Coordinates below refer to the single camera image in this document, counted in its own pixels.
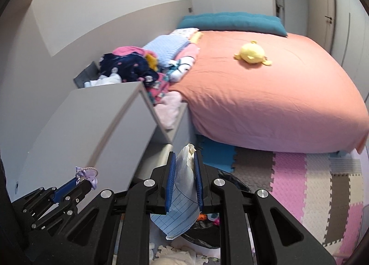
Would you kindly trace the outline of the white blue paper wrapper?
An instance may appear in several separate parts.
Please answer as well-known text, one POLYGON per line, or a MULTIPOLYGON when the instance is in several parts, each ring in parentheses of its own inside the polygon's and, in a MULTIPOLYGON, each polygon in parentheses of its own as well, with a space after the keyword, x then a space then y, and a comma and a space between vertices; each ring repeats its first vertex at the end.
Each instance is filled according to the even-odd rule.
POLYGON ((175 178, 171 191, 171 206, 166 214, 152 214, 151 221, 171 241, 181 236, 197 221, 198 197, 194 177, 196 149, 189 143, 176 157, 175 178))

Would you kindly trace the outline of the purple hair scrunchie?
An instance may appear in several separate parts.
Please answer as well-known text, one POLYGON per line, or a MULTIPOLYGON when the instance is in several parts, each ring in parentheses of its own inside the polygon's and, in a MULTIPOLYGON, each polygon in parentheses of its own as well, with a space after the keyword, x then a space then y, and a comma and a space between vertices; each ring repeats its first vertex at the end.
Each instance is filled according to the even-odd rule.
POLYGON ((76 167, 76 184, 82 181, 89 181, 91 188, 95 190, 98 185, 98 170, 95 167, 76 167))

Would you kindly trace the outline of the orange plastic crab toy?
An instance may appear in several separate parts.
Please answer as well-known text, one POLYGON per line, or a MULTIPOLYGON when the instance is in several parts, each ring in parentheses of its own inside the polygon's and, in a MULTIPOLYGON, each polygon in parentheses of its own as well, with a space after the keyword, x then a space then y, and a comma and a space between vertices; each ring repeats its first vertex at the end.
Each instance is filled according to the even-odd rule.
POLYGON ((197 221, 206 221, 206 220, 207 220, 207 215, 199 214, 197 221))

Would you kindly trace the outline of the magenta plush toy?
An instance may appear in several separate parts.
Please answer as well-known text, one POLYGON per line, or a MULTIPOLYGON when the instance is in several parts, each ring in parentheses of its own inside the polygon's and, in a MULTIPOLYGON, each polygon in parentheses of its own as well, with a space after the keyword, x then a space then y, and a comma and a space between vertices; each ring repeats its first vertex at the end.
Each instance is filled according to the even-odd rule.
POLYGON ((220 218, 219 217, 212 218, 211 220, 212 220, 212 222, 213 222, 214 225, 217 225, 217 226, 220 225, 220 218))

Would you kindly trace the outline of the black lined trash bin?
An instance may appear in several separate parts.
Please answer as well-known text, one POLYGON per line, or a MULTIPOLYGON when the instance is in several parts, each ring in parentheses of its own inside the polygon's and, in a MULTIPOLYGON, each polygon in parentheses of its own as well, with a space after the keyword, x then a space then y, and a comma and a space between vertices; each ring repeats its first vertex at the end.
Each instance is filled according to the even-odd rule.
MULTIPOLYGON (((218 170, 218 175, 220 178, 234 184, 238 189, 248 193, 251 192, 251 189, 247 185, 231 173, 218 170)), ((181 237, 193 244, 208 249, 220 248, 221 244, 220 226, 209 219, 196 221, 189 230, 181 235, 181 237)))

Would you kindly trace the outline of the pink fleece clothing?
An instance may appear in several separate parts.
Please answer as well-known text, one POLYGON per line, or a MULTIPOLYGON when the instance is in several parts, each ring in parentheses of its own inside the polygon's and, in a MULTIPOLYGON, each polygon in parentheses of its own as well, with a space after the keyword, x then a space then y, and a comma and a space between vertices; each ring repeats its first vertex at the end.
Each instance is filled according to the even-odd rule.
POLYGON ((182 96, 177 91, 170 91, 154 107, 156 115, 166 130, 174 129, 175 121, 179 115, 182 96))

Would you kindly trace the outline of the grey desk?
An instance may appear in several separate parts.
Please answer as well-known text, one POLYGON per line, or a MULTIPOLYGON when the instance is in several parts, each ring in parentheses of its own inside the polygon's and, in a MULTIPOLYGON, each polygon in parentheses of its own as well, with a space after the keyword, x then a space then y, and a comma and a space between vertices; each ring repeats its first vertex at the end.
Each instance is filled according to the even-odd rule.
POLYGON ((166 131, 139 82, 76 89, 34 142, 13 196, 61 186, 77 167, 98 170, 98 189, 124 191, 133 178, 146 179, 164 165, 170 151, 195 140, 188 106, 181 104, 166 131))

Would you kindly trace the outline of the navy patterned blanket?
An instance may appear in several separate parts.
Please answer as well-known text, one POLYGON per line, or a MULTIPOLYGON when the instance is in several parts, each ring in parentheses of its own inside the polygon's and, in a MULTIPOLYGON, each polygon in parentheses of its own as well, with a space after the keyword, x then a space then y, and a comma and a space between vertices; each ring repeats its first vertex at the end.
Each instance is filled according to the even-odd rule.
POLYGON ((145 86, 151 86, 159 79, 147 60, 136 52, 126 56, 104 54, 99 61, 99 68, 100 73, 105 76, 118 74, 122 82, 142 81, 145 86))

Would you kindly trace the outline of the salmon pink bed cover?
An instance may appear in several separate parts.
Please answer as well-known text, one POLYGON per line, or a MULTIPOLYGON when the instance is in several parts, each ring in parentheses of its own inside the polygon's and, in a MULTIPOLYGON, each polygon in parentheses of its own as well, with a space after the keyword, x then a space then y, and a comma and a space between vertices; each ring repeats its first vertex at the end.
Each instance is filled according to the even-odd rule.
POLYGON ((368 111, 336 60, 305 36, 206 31, 190 71, 171 90, 211 140, 276 152, 362 151, 368 111), (271 66, 234 59, 250 41, 271 66))

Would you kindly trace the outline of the light blue knit blanket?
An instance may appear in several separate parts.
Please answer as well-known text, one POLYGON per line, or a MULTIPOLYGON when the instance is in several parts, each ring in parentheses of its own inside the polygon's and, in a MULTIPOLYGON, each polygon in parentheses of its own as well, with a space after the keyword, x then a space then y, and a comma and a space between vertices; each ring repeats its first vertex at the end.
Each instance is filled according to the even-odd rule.
POLYGON ((156 54, 158 67, 168 67, 168 63, 190 44, 188 38, 181 35, 160 35, 146 44, 143 49, 156 54))

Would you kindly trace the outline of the colourful foam floor mat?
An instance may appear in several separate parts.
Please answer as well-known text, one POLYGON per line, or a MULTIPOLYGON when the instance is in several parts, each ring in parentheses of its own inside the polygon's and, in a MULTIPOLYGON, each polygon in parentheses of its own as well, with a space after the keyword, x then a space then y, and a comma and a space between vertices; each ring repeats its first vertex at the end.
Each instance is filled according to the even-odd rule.
POLYGON ((357 152, 303 154, 260 151, 198 136, 205 164, 228 171, 252 191, 269 191, 335 258, 345 264, 358 245, 364 211, 357 152))

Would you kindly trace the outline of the yellow plush on bed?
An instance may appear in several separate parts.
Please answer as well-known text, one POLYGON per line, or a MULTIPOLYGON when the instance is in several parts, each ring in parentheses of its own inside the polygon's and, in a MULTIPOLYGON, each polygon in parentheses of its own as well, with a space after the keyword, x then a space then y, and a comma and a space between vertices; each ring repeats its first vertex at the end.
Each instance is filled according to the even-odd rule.
POLYGON ((234 54, 234 59, 243 60, 250 65, 272 65, 272 61, 265 55, 265 50, 254 40, 242 45, 239 52, 234 54))

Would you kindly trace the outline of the teal bed cushion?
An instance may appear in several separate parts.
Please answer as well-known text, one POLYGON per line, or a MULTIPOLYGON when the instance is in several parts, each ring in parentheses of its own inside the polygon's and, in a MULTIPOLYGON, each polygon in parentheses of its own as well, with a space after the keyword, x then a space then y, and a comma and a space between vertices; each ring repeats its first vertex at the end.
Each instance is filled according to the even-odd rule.
POLYGON ((187 15, 179 22, 178 28, 197 28, 201 31, 244 31, 287 37, 286 29, 278 17, 246 12, 187 15))

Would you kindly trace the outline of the room door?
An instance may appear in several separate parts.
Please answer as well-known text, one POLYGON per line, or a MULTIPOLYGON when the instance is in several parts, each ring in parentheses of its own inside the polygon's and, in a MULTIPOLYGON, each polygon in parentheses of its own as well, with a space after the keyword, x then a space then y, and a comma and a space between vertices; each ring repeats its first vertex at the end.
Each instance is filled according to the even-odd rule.
POLYGON ((327 52, 335 29, 335 0, 276 0, 287 32, 306 36, 327 52))

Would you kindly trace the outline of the black wall socket panel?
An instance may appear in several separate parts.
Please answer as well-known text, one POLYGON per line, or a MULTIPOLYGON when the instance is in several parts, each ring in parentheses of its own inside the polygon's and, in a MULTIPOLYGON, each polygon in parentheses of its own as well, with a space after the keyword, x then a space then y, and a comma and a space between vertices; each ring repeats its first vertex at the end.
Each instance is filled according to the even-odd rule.
POLYGON ((78 89, 88 88, 92 81, 96 81, 100 77, 100 71, 96 63, 93 61, 82 72, 73 79, 78 89))

